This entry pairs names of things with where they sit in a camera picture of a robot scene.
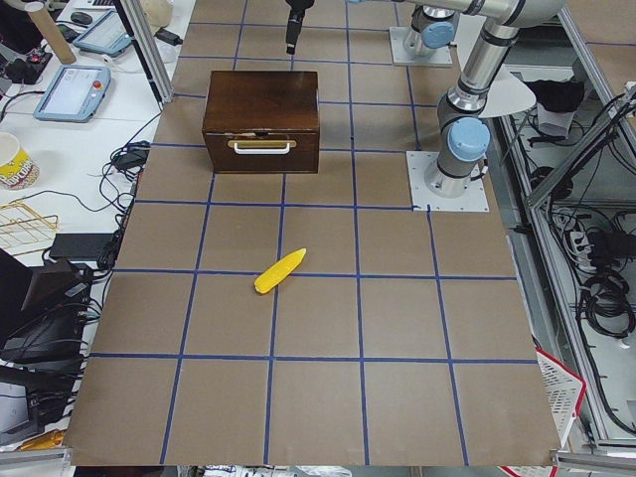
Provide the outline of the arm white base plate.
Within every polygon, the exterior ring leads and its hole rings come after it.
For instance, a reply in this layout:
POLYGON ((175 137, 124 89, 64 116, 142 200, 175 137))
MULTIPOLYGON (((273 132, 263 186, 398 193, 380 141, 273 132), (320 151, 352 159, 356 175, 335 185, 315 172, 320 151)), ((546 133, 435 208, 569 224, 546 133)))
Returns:
POLYGON ((437 167, 436 151, 407 151, 412 208, 421 212, 488 213, 478 165, 463 179, 447 177, 437 167))
POLYGON ((393 64, 397 66, 450 68, 453 60, 448 46, 427 47, 420 33, 411 27, 390 27, 393 64))

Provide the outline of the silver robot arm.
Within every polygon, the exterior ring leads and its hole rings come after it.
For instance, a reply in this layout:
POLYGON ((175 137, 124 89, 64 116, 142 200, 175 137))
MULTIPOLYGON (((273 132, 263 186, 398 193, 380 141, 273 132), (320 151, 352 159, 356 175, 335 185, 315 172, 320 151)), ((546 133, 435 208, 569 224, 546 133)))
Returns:
MULTIPOLYGON (((314 0, 286 0, 289 15, 285 31, 286 53, 295 55, 306 11, 314 0)), ((456 13, 453 10, 417 4, 411 14, 410 26, 402 38, 403 49, 414 58, 424 58, 448 47, 455 38, 456 13)))
POLYGON ((491 134, 478 118, 486 106, 488 92, 510 48, 516 42, 524 16, 525 1, 418 1, 411 25, 421 42, 434 49, 434 41, 448 42, 442 35, 426 32, 439 27, 454 14, 481 15, 486 18, 457 84, 438 104, 441 150, 436 162, 424 173, 427 188, 443 198, 458 198, 471 182, 471 172, 486 157, 491 134))

